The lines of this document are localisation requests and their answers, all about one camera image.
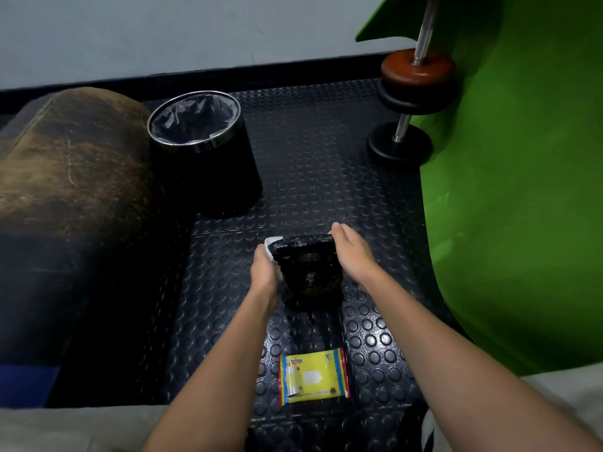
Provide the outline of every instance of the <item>person's left arm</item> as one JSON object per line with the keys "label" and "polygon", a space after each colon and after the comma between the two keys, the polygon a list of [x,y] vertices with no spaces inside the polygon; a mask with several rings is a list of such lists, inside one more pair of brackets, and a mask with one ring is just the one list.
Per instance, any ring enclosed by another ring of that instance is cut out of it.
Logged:
{"label": "person's left arm", "polygon": [[266,323],[276,306],[276,276],[264,245],[235,317],[159,420],[144,452],[242,451]]}

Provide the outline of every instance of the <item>orange weight plate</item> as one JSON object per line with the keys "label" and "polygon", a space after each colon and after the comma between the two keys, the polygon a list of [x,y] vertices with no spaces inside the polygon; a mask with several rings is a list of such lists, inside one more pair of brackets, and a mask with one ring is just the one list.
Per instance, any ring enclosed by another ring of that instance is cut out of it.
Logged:
{"label": "orange weight plate", "polygon": [[381,63],[383,78],[395,85],[432,85],[452,79],[455,63],[440,52],[428,53],[422,65],[413,65],[414,49],[390,53]]}

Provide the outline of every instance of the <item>white wall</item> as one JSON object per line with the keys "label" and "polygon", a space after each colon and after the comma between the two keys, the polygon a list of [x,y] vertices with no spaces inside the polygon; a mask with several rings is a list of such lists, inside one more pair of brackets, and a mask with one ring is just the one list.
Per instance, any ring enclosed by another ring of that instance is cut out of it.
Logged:
{"label": "white wall", "polygon": [[0,0],[0,89],[339,57],[381,0]]}

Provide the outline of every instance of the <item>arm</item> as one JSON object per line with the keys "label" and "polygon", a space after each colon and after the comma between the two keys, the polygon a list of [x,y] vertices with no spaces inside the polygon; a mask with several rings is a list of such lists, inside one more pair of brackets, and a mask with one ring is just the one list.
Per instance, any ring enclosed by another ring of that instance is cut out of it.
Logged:
{"label": "arm", "polygon": [[159,419],[145,452],[243,450],[266,323],[277,301],[274,266],[262,244],[251,274],[235,317]]}
{"label": "arm", "polygon": [[335,223],[331,234],[341,265],[378,305],[454,450],[603,451],[596,438],[400,287],[358,233]]}

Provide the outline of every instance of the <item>black object in hands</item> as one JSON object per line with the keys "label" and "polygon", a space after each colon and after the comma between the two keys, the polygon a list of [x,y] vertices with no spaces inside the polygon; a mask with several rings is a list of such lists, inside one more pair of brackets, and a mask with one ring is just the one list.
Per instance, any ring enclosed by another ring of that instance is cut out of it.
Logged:
{"label": "black object in hands", "polygon": [[331,235],[285,238],[268,246],[279,264],[290,298],[285,305],[296,310],[335,309],[341,305],[343,270]]}

